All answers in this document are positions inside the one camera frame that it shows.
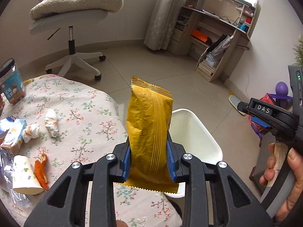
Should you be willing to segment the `right hand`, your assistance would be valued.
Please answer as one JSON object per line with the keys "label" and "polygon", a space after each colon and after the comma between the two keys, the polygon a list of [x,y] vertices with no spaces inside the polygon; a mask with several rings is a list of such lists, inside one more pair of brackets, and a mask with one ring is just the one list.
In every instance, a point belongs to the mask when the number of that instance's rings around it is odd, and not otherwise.
{"label": "right hand", "polygon": [[[267,166],[264,174],[260,177],[259,183],[263,186],[267,186],[267,183],[273,180],[275,176],[274,166],[276,165],[276,157],[274,155],[275,143],[268,145],[268,150],[272,153],[268,157]],[[288,198],[284,201],[280,209],[277,211],[275,218],[278,223],[283,222],[288,214],[291,212],[292,208],[295,206],[295,203],[299,199],[302,189],[303,189],[303,163],[302,156],[292,148],[287,155],[287,161],[290,168],[293,170],[296,177],[296,181],[292,191],[290,192]]]}

